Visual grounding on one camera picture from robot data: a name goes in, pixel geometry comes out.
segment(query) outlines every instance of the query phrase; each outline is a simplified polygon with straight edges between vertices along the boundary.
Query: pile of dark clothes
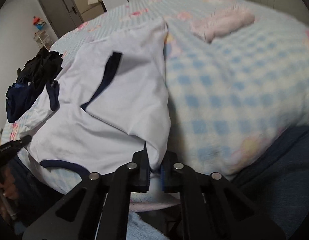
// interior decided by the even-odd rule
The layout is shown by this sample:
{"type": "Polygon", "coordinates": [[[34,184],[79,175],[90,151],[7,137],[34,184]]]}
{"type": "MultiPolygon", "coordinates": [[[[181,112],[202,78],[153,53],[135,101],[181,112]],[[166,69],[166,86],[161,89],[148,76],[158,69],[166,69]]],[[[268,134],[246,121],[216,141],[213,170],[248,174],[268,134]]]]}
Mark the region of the pile of dark clothes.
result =
{"type": "Polygon", "coordinates": [[[51,84],[55,83],[53,80],[62,70],[61,64],[62,54],[43,47],[36,57],[25,64],[23,70],[18,69],[18,78],[6,93],[8,122],[15,122],[29,110],[46,84],[50,88],[48,93],[53,93],[51,84]]]}

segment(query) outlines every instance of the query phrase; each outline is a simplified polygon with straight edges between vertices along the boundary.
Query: human hand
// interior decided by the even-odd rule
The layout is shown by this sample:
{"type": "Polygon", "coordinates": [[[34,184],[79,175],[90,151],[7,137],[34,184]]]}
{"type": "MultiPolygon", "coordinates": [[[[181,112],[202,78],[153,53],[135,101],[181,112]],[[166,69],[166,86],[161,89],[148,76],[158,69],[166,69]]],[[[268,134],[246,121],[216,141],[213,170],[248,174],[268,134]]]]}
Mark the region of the human hand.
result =
{"type": "MultiPolygon", "coordinates": [[[[10,168],[6,167],[3,171],[4,183],[0,183],[0,191],[3,191],[3,195],[9,199],[15,200],[18,198],[18,191],[14,185],[15,179],[10,172],[10,168]]],[[[0,214],[6,222],[9,222],[10,216],[8,211],[0,197],[0,214]]]]}

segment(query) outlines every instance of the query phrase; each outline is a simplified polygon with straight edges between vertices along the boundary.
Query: person's leg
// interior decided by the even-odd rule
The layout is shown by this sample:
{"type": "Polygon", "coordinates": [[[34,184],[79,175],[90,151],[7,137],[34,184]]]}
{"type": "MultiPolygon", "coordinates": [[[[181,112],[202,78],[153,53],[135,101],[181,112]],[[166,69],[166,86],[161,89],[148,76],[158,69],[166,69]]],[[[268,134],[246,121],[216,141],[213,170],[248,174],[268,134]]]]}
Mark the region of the person's leg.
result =
{"type": "Polygon", "coordinates": [[[9,162],[9,166],[19,192],[18,220],[27,227],[61,199],[63,194],[37,180],[18,156],[9,162]]]}
{"type": "Polygon", "coordinates": [[[264,209],[288,239],[309,212],[309,127],[286,130],[232,183],[264,209]]]}

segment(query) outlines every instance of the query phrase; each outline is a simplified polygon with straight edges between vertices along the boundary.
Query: pink plush item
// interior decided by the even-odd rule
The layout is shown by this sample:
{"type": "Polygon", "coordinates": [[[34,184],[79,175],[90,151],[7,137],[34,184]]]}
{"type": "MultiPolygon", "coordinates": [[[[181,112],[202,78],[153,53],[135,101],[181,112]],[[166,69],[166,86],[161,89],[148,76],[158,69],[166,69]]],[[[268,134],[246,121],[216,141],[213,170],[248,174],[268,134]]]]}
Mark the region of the pink plush item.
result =
{"type": "Polygon", "coordinates": [[[190,23],[191,32],[207,43],[223,37],[244,26],[253,24],[255,16],[246,8],[234,6],[215,12],[207,18],[190,23]]]}

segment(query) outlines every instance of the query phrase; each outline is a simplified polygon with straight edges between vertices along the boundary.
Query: gray door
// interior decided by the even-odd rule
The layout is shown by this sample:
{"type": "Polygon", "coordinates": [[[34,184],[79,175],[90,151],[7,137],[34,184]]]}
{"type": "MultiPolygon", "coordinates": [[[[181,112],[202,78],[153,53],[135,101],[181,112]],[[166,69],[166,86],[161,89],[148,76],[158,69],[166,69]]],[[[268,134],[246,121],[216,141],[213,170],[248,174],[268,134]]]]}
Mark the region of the gray door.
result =
{"type": "Polygon", "coordinates": [[[58,38],[83,23],[74,0],[39,0],[58,38]]]}

